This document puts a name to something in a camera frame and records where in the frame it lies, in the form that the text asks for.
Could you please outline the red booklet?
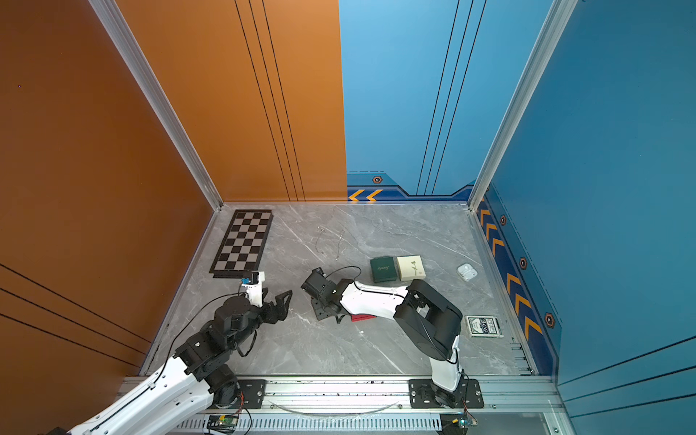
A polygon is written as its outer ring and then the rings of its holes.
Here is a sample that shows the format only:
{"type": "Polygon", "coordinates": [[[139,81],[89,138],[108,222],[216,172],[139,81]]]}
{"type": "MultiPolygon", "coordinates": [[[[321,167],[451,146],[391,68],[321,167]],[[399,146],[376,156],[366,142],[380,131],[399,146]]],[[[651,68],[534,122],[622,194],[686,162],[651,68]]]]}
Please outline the red booklet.
{"type": "Polygon", "coordinates": [[[366,320],[375,319],[374,315],[351,315],[352,322],[361,322],[366,320]]]}

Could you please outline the green booklet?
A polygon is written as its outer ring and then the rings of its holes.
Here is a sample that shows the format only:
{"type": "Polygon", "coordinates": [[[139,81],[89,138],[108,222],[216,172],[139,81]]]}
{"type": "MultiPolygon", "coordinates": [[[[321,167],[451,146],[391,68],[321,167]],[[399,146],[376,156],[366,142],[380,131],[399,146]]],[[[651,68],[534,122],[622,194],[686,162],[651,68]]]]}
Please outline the green booklet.
{"type": "Polygon", "coordinates": [[[370,260],[370,267],[375,284],[396,282],[399,273],[394,257],[375,257],[370,260]]]}

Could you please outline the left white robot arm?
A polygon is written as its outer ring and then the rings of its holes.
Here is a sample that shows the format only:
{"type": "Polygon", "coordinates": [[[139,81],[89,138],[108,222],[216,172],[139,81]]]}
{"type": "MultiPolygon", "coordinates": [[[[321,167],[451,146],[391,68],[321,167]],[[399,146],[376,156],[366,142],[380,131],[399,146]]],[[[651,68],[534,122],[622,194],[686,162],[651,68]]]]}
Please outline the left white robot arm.
{"type": "Polygon", "coordinates": [[[248,406],[261,393],[246,397],[237,375],[229,368],[233,353],[246,340],[257,339],[262,324],[286,320],[293,292],[273,302],[251,304],[241,293],[223,295],[212,319],[191,335],[153,375],[111,406],[70,430],[56,427],[51,434],[166,434],[188,418],[210,407],[250,415],[248,406]]]}

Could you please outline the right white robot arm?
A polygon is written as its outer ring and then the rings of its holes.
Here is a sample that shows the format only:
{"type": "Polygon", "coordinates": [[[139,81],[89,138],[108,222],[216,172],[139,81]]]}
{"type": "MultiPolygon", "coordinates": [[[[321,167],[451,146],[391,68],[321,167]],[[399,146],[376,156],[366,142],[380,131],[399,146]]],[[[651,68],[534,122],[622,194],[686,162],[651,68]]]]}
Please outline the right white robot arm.
{"type": "Polygon", "coordinates": [[[368,315],[393,320],[431,362],[433,400],[457,408],[464,401],[459,343],[463,315],[422,279],[406,286],[371,286],[351,279],[335,283],[317,268],[302,284],[316,318],[368,315]]]}

